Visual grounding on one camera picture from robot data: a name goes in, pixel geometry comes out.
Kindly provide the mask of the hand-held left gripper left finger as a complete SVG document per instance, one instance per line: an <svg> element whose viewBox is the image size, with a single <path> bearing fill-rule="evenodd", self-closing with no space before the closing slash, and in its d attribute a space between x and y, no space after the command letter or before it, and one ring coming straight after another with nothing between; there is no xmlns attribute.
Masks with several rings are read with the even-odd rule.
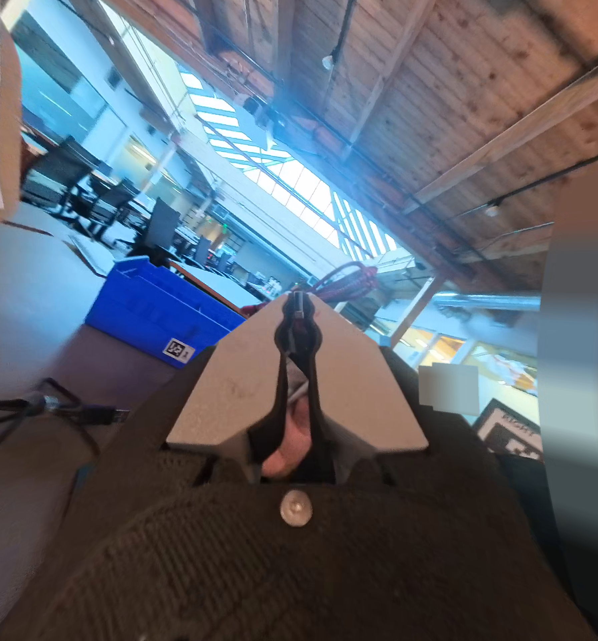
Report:
<svg viewBox="0 0 598 641"><path fill-rule="evenodd" d="M216 344L166 438L170 448L260 466L279 447L287 363L277 333L287 302L281 295Z"/></svg>

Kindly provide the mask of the silver air duct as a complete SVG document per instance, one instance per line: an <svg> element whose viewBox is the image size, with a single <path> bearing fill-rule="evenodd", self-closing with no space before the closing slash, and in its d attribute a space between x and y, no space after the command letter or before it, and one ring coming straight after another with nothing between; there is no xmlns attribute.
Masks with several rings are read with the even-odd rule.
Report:
<svg viewBox="0 0 598 641"><path fill-rule="evenodd" d="M432 297L439 307L460 309L488 309L537 313L542 301L541 293L460 293L439 292Z"/></svg>

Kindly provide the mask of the framed wall picture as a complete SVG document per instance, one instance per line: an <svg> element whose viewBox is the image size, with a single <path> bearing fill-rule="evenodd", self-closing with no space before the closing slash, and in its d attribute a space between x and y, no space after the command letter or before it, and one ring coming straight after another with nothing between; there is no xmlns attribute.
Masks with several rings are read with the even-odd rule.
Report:
<svg viewBox="0 0 598 641"><path fill-rule="evenodd" d="M518 351L477 342L462 364L476 366L481 376L500 386L538 396L537 358Z"/></svg>

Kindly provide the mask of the black framed white sign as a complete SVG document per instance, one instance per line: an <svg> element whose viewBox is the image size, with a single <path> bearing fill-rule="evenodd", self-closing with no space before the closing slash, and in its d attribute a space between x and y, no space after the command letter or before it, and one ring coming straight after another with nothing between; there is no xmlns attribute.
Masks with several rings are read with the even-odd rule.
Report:
<svg viewBox="0 0 598 641"><path fill-rule="evenodd" d="M494 454L511 454L544 463L540 427L497 399L488 403L472 429Z"/></svg>

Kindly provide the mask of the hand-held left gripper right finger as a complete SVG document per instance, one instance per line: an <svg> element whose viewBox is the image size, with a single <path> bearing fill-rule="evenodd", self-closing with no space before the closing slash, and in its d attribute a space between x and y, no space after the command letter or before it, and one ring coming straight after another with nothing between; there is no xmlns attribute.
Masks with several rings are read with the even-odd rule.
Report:
<svg viewBox="0 0 598 641"><path fill-rule="evenodd" d="M313 294L304 296L314 345L309 392L326 460L352 469L381 454L421 453L429 447L415 414L377 343Z"/></svg>

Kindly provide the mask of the person's right hand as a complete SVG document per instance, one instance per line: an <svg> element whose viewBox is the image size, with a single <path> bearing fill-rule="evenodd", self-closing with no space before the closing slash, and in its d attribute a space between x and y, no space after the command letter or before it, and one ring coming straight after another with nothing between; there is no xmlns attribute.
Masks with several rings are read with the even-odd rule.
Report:
<svg viewBox="0 0 598 641"><path fill-rule="evenodd" d="M309 399L303 396L288 409L283 439L279 447L263 462L262 477L266 479L289 477L308 455L311 445Z"/></svg>

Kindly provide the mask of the blue plastic bin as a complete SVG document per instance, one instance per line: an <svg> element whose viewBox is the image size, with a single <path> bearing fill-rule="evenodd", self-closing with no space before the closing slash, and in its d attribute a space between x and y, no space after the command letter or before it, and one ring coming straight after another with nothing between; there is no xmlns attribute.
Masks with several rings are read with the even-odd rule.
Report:
<svg viewBox="0 0 598 641"><path fill-rule="evenodd" d="M175 368L245 322L199 287L140 256L118 261L85 325Z"/></svg>

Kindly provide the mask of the grey work table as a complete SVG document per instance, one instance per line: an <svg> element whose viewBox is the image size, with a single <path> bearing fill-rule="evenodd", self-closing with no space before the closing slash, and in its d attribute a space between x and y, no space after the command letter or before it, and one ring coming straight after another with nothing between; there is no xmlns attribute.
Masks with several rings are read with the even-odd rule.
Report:
<svg viewBox="0 0 598 641"><path fill-rule="evenodd" d="M177 275L237 313L241 313L245 307L261 304L259 299L226 276L174 260L169 261L169 267Z"/></svg>

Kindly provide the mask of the black office chair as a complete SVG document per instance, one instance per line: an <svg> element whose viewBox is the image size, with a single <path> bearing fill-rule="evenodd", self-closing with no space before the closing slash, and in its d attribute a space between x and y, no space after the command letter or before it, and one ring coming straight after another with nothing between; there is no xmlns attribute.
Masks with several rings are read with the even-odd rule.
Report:
<svg viewBox="0 0 598 641"><path fill-rule="evenodd" d="M143 247L149 255L159 261L175 260L171 247L179 224L180 213L158 197L143 234Z"/></svg>
<svg viewBox="0 0 598 641"><path fill-rule="evenodd" d="M70 135L31 163L22 179L21 200L56 218L64 218L79 183L97 170L100 163L97 156Z"/></svg>
<svg viewBox="0 0 598 641"><path fill-rule="evenodd" d="M119 210L134 200L139 193L139 189L131 181L124 179L97 197L84 215L90 220L87 232L91 238L102 241L104 233L117 219Z"/></svg>

